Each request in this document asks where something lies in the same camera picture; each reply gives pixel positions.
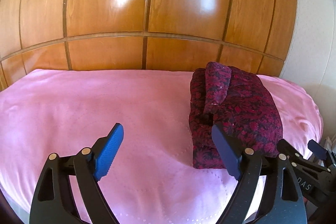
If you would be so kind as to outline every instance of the red floral fabric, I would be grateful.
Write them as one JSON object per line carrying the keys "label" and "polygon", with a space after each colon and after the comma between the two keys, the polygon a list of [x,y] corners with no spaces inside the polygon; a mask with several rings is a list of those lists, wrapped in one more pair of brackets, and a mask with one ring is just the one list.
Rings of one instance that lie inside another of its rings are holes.
{"label": "red floral fabric", "polygon": [[244,147],[265,156],[278,154],[282,122],[271,94],[258,76],[210,62],[205,69],[194,72],[190,93],[189,126],[195,168],[225,168],[211,138],[212,125],[218,122]]}

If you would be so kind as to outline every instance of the blue gripper pad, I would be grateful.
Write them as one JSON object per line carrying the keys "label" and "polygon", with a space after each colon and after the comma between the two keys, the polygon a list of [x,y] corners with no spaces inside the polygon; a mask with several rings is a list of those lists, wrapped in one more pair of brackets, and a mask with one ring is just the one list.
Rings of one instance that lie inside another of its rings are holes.
{"label": "blue gripper pad", "polygon": [[101,151],[95,156],[96,169],[93,173],[96,181],[107,175],[111,164],[118,152],[118,149],[124,139],[124,128],[120,123],[116,123],[107,137]]}
{"label": "blue gripper pad", "polygon": [[313,152],[313,154],[319,159],[319,160],[326,160],[327,159],[327,151],[325,148],[320,146],[317,142],[314,140],[310,140],[308,142],[308,149]]}

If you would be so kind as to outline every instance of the fabric fold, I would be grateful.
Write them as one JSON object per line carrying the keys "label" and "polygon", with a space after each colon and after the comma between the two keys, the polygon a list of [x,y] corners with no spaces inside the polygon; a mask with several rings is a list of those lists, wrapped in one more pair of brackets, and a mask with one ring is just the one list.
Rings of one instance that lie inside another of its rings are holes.
{"label": "fabric fold", "polygon": [[244,147],[265,156],[278,154],[276,146],[283,137],[280,115],[255,74],[210,62],[193,74],[190,93],[195,168],[225,168],[211,138],[212,125],[218,122]]}

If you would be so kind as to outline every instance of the bed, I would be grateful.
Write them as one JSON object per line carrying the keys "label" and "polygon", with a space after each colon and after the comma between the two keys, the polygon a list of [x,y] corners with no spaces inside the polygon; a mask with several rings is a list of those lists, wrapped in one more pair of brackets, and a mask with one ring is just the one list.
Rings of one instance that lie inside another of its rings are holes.
{"label": "bed", "polygon": [[[192,167],[191,76],[153,70],[29,73],[0,93],[2,189],[29,212],[50,153],[72,155],[120,122],[124,141],[100,181],[120,223],[215,223],[236,181],[226,169]],[[317,106],[294,83],[259,77],[279,110],[284,138],[308,158],[307,142],[322,134]],[[71,182],[80,215],[89,221]],[[263,185],[261,178],[248,216],[259,206]]]}
{"label": "bed", "polygon": [[210,61],[258,74],[285,139],[308,158],[322,118],[302,88],[277,78],[296,8],[297,0],[0,0],[1,221],[21,224],[11,207],[28,221],[48,154],[72,155],[120,122],[125,141],[100,183],[109,202],[118,197],[118,220],[215,223],[236,181],[192,168],[188,125],[192,71]]}

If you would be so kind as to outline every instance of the pink bedsheet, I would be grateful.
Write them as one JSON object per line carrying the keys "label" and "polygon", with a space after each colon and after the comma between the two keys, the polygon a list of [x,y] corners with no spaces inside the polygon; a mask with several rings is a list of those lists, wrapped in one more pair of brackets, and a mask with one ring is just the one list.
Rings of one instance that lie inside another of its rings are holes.
{"label": "pink bedsheet", "polygon": [[[192,72],[35,70],[0,93],[0,184],[27,212],[47,156],[76,154],[116,122],[124,141],[99,182],[121,224],[215,223],[236,186],[223,170],[192,167]],[[283,136],[305,157],[322,119],[305,91],[260,76],[283,122]],[[260,203],[261,178],[249,214]],[[89,221],[78,187],[78,210]]]}

